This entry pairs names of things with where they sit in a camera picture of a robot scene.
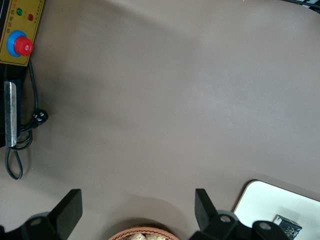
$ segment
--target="white surface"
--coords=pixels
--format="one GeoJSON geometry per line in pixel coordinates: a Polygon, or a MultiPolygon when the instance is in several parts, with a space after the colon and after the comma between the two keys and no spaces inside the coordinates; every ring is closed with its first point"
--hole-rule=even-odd
{"type": "Polygon", "coordinates": [[[281,215],[302,226],[295,240],[320,239],[320,202],[265,182],[249,183],[234,213],[250,228],[256,221],[273,222],[281,215]]]}

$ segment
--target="screw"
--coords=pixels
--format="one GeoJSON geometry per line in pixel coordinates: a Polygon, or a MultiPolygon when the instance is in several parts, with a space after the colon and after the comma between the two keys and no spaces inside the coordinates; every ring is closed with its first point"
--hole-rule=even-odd
{"type": "Polygon", "coordinates": [[[226,216],[226,215],[222,215],[222,216],[220,217],[220,220],[221,220],[222,222],[224,222],[224,223],[230,223],[230,222],[231,222],[230,217],[228,217],[228,216],[226,216]]]}
{"type": "Polygon", "coordinates": [[[259,226],[260,226],[260,228],[262,228],[263,230],[270,230],[270,229],[271,229],[271,226],[270,226],[268,223],[266,223],[266,222],[260,222],[260,223],[259,223],[259,226]]]}
{"type": "Polygon", "coordinates": [[[31,223],[30,223],[30,226],[36,226],[38,224],[40,224],[42,221],[41,218],[36,218],[35,220],[33,220],[31,223]]]}

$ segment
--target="black cable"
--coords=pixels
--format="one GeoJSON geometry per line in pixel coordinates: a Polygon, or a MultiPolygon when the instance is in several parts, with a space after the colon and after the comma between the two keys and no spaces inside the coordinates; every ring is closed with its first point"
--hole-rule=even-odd
{"type": "Polygon", "coordinates": [[[31,120],[26,125],[23,125],[21,127],[21,133],[22,134],[28,133],[28,136],[22,141],[17,141],[15,146],[8,147],[6,154],[5,154],[5,169],[14,180],[20,180],[22,178],[23,172],[24,172],[18,151],[24,150],[31,145],[31,143],[33,141],[32,129],[35,129],[36,127],[43,124],[48,119],[47,112],[38,108],[38,92],[37,92],[37,86],[36,86],[36,81],[35,81],[34,69],[33,69],[31,60],[29,60],[28,67],[29,67],[29,73],[30,73],[32,90],[33,90],[34,112],[33,112],[33,116],[31,118],[31,120]],[[10,157],[11,150],[14,152],[16,162],[19,165],[20,173],[18,176],[16,176],[11,171],[10,166],[9,166],[9,157],[10,157]]]}

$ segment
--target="yellow control panel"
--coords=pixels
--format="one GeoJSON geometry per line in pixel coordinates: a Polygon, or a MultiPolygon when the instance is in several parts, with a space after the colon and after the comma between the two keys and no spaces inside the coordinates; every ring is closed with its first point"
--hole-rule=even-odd
{"type": "Polygon", "coordinates": [[[44,3],[45,0],[9,1],[1,35],[0,64],[27,66],[44,3]]]}

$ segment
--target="wicker basket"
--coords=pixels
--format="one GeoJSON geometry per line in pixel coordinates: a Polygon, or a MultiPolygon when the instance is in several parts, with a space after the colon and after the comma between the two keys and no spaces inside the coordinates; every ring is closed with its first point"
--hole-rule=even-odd
{"type": "Polygon", "coordinates": [[[109,238],[109,240],[120,240],[125,237],[129,237],[133,234],[154,234],[158,236],[163,236],[166,240],[179,240],[176,236],[172,235],[170,232],[165,230],[152,227],[152,226],[134,226],[126,230],[118,232],[116,235],[109,238]]]}

